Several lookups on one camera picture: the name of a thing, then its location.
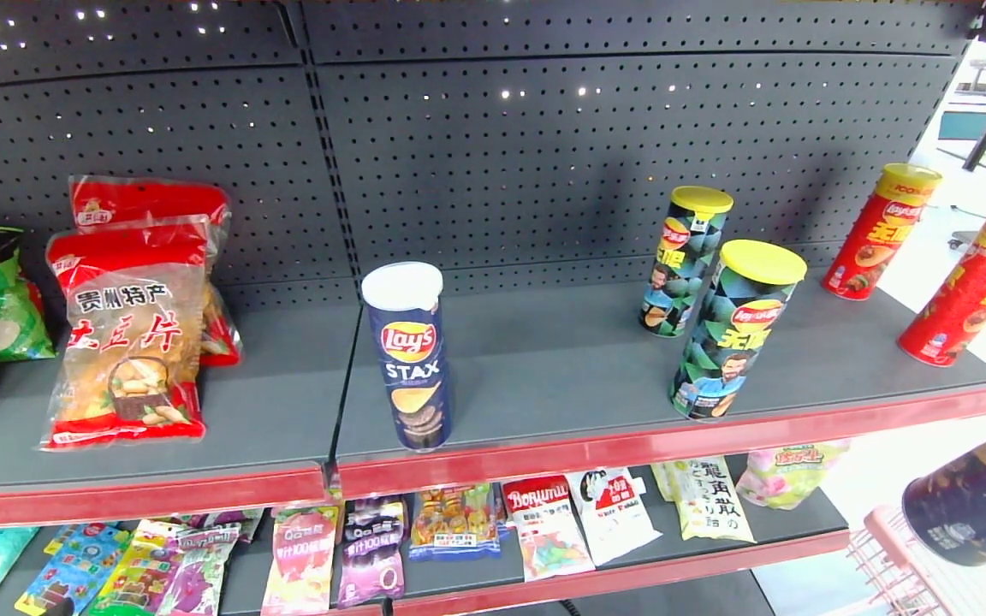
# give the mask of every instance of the white plastic lid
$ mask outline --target white plastic lid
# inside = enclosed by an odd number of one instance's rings
[[[364,276],[360,291],[380,311],[431,311],[443,291],[443,273],[420,261],[391,263]]]

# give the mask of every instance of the lay's logo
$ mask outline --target lay's logo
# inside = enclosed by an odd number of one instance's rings
[[[399,362],[423,362],[436,347],[436,326],[413,321],[387,323],[380,332],[379,343],[391,358]]]

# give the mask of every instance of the lay's stax can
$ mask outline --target lay's stax can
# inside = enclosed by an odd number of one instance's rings
[[[676,187],[661,227],[656,261],[638,321],[655,335],[676,338],[684,333],[717,245],[725,213],[733,198],[708,187]]]
[[[802,257],[781,246],[754,240],[721,246],[721,264],[668,391],[676,410],[689,418],[728,412],[806,270]]]
[[[360,291],[398,440],[414,451],[431,451],[451,432],[439,311],[443,274],[427,263],[392,263],[368,274]]]

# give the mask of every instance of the yellow plastic lid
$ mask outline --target yellow plastic lid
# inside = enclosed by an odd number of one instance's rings
[[[730,240],[721,245],[721,262],[745,278],[768,285],[792,285],[805,278],[809,265],[798,254],[755,240]]]
[[[724,214],[733,208],[733,198],[711,187],[675,187],[672,203],[702,214]]]

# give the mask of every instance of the red shelf edge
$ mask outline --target red shelf edge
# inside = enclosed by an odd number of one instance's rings
[[[670,459],[746,453],[752,449],[832,441],[884,429],[986,414],[986,388],[899,402],[750,418],[676,429],[570,441],[461,449],[403,459],[337,464],[346,499],[398,495],[435,486],[481,483],[584,468],[645,465]]]
[[[849,531],[834,530],[832,533],[792,539],[789,542],[768,543],[646,565],[623,566],[619,569],[552,577],[537,582],[437,594],[421,599],[400,599],[395,601],[395,616],[454,616],[458,613],[488,612],[491,609],[544,601],[642,589],[832,553],[845,549],[849,541]]]

